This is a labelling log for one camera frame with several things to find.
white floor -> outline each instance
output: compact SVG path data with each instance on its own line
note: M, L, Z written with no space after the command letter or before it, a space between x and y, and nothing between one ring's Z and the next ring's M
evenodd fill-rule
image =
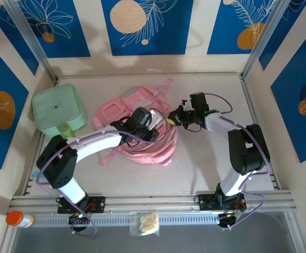
M71 83L76 87L87 111L89 122L76 131L76 135L95 131L91 120L97 108L113 97L133 86L158 86L169 77L174 79L168 92L168 102L173 109L191 93L211 92L224 96L232 103L234 111L228 118L243 125L252 123L238 75L131 75L62 79L60 85ZM228 109L224 102L214 97L208 97L207 103L211 109ZM116 157L106 168L102 168L98 162L110 152L102 151L80 161L76 165L74 177L87 193L102 193L105 196L214 191L231 167L228 142L207 130L198 133L185 131L182 127L178 130L179 140L173 162L166 168L160 165L141 165L122 156ZM29 186L31 195L58 194L53 189L36 185L35 180ZM270 177L261 176L251 180L245 189L273 190L273 184Z

green container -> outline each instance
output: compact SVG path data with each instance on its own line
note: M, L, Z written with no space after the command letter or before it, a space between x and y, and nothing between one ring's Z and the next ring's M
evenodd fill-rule
M83 103L72 84L36 94L32 107L37 128L50 138L61 134L59 129L63 124L75 131L87 123Z

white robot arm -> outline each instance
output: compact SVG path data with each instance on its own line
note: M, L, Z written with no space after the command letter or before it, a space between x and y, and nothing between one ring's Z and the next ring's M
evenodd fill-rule
M58 189L70 202L81 209L86 208L95 200L92 199L93 197L90 198L74 179L75 164L93 153L122 145L133 139L153 142L158 136L154 126L163 120L162 115L159 116L154 111L147 111L144 108L137 108L133 115L126 119L126 122L120 119L112 122L102 131L83 137L68 140L60 135L53 137L37 161L37 166L41 169L40 175L43 173L50 185ZM176 126L182 125L185 129L189 124L198 124L201 128L213 131L229 142L232 168L226 178L218 184L214 194L199 194L197 197L200 210L225 212L236 210L235 203L244 201L240 185L251 173L261 170L265 165L260 152L254 145L246 147L246 143L253 143L252 140L234 123L224 120L220 112L209 110L203 92L191 94L189 100L184 100L178 109L170 112L167 121ZM246 128L255 137L269 160L269 152L260 127L253 124ZM67 210L66 213L75 212L74 208L64 209Z

metal bracket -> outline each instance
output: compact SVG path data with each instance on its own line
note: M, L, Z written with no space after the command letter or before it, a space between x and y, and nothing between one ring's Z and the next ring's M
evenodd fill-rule
M57 213L77 213L77 210L71 206L64 198L57 198L58 210ZM104 213L105 197L89 197L86 207L83 209L86 213Z
M243 203L245 206L245 199L243 194L236 195L235 198L227 199L223 201L222 205L220 205L220 202L218 201L217 194L199 194L195 197L195 201L199 207L200 211L217 211L222 210L225 211L225 213L231 213L234 212L236 209L241 210L241 207L239 208L238 203Z

pink bag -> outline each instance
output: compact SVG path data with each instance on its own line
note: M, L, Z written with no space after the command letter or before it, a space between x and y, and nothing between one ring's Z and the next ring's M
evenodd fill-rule
M93 124L96 129L105 127L113 121L119 120L123 117L130 116L138 107L144 107L147 110L155 108L165 114L171 111L167 103L167 91L173 79L169 78L166 84L159 86L157 89L151 86L134 87L119 97L101 106L95 117ZM159 137L166 132L165 123L160 123L156 129L159 131ZM156 144L145 144L136 141L130 143L132 147L124 144L114 148L114 150L107 155L100 162L100 165L105 167L107 163L119 153L125 155L127 158L142 164L159 163L167 166L171 163L171 156L176 147L178 133L176 127L173 125L167 126L166 138Z

